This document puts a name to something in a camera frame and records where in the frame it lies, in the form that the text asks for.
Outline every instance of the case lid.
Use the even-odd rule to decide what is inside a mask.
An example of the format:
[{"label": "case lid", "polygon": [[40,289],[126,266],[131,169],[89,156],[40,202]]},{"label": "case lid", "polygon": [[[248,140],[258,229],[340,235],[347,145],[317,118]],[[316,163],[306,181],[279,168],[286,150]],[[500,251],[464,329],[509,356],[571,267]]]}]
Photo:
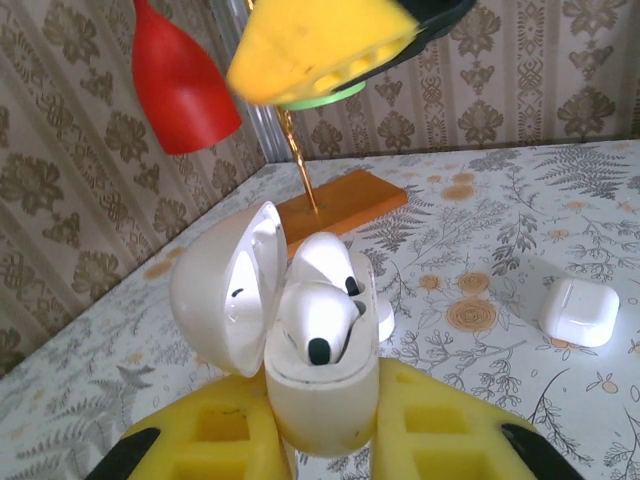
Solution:
[{"label": "case lid", "polygon": [[245,377],[262,365],[287,268],[287,242],[271,202],[214,225],[180,257],[173,315],[187,343],[218,368]]}]

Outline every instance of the white tablecloth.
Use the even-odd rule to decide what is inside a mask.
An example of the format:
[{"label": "white tablecloth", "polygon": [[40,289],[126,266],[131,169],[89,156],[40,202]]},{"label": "white tablecloth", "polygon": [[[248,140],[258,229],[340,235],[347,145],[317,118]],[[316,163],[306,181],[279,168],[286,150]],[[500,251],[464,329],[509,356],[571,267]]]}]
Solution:
[{"label": "white tablecloth", "polygon": [[[383,354],[532,420],[587,479],[640,476],[640,141],[312,162],[315,184],[366,168],[410,204],[344,236],[396,311]],[[134,422],[220,372],[173,323],[171,266],[249,205],[302,193],[269,165],[0,381],[0,477],[84,478]],[[537,327],[554,279],[619,293],[598,349]],[[365,449],[299,458],[300,478],[367,478]]]}]

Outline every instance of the red object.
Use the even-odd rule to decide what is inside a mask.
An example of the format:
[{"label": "red object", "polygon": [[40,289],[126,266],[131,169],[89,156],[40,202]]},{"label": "red object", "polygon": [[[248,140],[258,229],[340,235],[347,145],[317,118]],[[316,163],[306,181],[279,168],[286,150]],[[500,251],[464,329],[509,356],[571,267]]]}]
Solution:
[{"label": "red object", "polygon": [[195,152],[238,130],[242,119],[207,52],[148,0],[133,3],[133,83],[163,150]]}]

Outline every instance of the wooden base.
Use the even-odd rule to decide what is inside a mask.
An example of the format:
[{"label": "wooden base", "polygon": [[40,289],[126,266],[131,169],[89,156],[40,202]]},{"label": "wooden base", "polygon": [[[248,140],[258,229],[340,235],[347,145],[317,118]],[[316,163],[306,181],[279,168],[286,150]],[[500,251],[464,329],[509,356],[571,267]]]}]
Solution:
[{"label": "wooden base", "polygon": [[366,170],[356,170],[315,188],[318,211],[305,194],[278,205],[289,258],[316,232],[342,235],[408,202],[406,192]]}]

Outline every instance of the yellow object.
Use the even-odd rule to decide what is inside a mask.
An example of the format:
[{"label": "yellow object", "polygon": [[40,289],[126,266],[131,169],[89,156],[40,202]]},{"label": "yellow object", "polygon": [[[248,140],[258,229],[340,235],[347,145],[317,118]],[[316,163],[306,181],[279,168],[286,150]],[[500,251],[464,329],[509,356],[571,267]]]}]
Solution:
[{"label": "yellow object", "polygon": [[260,0],[227,78],[259,105],[329,95],[398,55],[419,26],[393,0]]},{"label": "yellow object", "polygon": [[503,423],[535,432],[516,415],[382,358],[371,480],[535,480]]},{"label": "yellow object", "polygon": [[293,478],[295,459],[276,429],[263,370],[211,383],[146,417],[123,439],[147,428],[160,435],[128,480]]}]

